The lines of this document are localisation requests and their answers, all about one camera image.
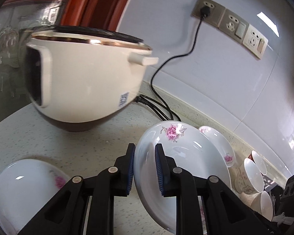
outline white bowl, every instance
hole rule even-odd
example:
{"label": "white bowl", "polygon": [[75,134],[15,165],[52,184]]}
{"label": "white bowl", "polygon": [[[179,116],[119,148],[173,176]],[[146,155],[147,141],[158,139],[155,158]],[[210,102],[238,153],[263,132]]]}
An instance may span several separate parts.
{"label": "white bowl", "polygon": [[257,211],[269,221],[272,220],[273,205],[270,196],[266,191],[261,192],[255,197],[255,199],[251,203],[250,208]]}
{"label": "white bowl", "polygon": [[264,180],[256,164],[245,158],[234,181],[238,193],[245,194],[260,193],[264,190]]}
{"label": "white bowl", "polygon": [[199,131],[216,146],[220,154],[223,156],[227,167],[232,167],[236,160],[235,153],[226,138],[216,129],[209,126],[201,126]]}
{"label": "white bowl", "polygon": [[17,234],[61,189],[69,177],[43,161],[24,159],[0,174],[0,226]]}
{"label": "white bowl", "polygon": [[194,176],[219,177],[229,188],[231,179],[225,160],[216,147],[195,127],[164,121],[149,128],[140,138],[134,155],[134,181],[149,215],[164,229],[175,233],[176,198],[164,198],[159,191],[154,147],[161,143],[177,166]]}
{"label": "white bowl", "polygon": [[256,151],[253,150],[248,158],[254,161],[254,163],[257,165],[258,169],[263,175],[267,175],[267,167],[265,165],[265,162]]}

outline black plug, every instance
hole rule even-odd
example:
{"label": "black plug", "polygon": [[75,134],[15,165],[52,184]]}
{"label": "black plug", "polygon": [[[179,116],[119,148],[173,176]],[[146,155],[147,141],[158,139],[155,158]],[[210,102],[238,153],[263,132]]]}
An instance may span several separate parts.
{"label": "black plug", "polygon": [[201,20],[204,20],[209,15],[210,15],[210,8],[208,6],[204,6],[200,9],[200,19]]}

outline black lid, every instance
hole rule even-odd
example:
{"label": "black lid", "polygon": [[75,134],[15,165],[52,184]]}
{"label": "black lid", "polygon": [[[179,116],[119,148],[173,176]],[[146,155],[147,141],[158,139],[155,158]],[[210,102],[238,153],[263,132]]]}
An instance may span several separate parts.
{"label": "black lid", "polygon": [[90,36],[97,36],[97,37],[108,38],[113,40],[131,42],[131,43],[143,42],[142,39],[139,39],[127,34],[117,33],[117,32],[104,30],[104,29],[84,27],[84,26],[55,26],[54,32],[90,35]]}

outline metal screw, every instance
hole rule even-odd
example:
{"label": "metal screw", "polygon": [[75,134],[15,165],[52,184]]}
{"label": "metal screw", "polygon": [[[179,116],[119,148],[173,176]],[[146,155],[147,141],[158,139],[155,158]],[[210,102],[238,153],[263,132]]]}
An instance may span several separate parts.
{"label": "metal screw", "polygon": [[211,177],[209,178],[209,180],[210,180],[210,182],[212,182],[212,183],[217,183],[217,182],[219,181],[219,179],[218,179],[216,176],[211,176]]}
{"label": "metal screw", "polygon": [[110,168],[108,169],[108,171],[109,171],[110,173],[115,173],[115,172],[118,171],[118,168],[113,166],[113,167],[110,167]]}
{"label": "metal screw", "polygon": [[82,181],[82,178],[79,177],[79,176],[76,176],[76,177],[73,177],[73,178],[72,178],[72,182],[73,182],[73,183],[79,183],[79,182],[81,182],[81,181]]}
{"label": "metal screw", "polygon": [[173,172],[179,174],[182,172],[182,169],[180,167],[174,167]]}

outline gold trim band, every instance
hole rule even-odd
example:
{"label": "gold trim band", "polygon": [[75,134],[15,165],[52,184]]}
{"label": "gold trim band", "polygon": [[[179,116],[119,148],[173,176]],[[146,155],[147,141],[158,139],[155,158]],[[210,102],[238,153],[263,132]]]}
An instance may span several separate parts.
{"label": "gold trim band", "polygon": [[113,46],[121,48],[135,48],[143,50],[152,50],[151,47],[143,44],[142,46],[129,44],[129,43],[119,43],[119,42],[109,42],[101,41],[96,39],[79,39],[79,38],[69,38],[69,37],[59,37],[59,36],[44,36],[44,35],[32,35],[33,39],[44,40],[44,41],[56,41],[56,42],[76,42],[76,43],[85,43],[92,45],[104,45],[104,46]]}

